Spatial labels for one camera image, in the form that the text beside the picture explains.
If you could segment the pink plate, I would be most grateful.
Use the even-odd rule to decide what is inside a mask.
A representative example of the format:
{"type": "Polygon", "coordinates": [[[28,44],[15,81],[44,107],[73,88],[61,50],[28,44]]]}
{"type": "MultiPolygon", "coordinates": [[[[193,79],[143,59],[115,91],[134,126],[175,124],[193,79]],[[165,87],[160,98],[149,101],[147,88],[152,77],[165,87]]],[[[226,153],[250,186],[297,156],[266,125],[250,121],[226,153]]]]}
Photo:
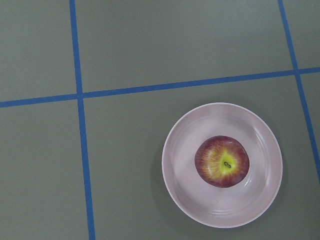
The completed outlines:
{"type": "Polygon", "coordinates": [[[269,126],[252,111],[224,102],[201,105],[182,116],[166,138],[161,165],[175,204],[215,228],[235,228],[260,217],[276,198],[283,176],[281,150],[269,126]],[[212,186],[196,170],[196,151],[213,136],[236,139],[248,154],[248,174],[232,187],[212,186]]]}

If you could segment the red apple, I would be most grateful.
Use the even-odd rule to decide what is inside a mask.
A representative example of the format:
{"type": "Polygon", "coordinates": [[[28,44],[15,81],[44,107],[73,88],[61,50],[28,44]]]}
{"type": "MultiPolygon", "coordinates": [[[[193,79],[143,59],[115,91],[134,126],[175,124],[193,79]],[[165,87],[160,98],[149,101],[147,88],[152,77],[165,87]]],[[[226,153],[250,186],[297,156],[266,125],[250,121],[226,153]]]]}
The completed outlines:
{"type": "Polygon", "coordinates": [[[217,135],[205,140],[194,156],[198,175],[217,188],[230,188],[240,183],[250,169],[250,159],[236,139],[217,135]]]}

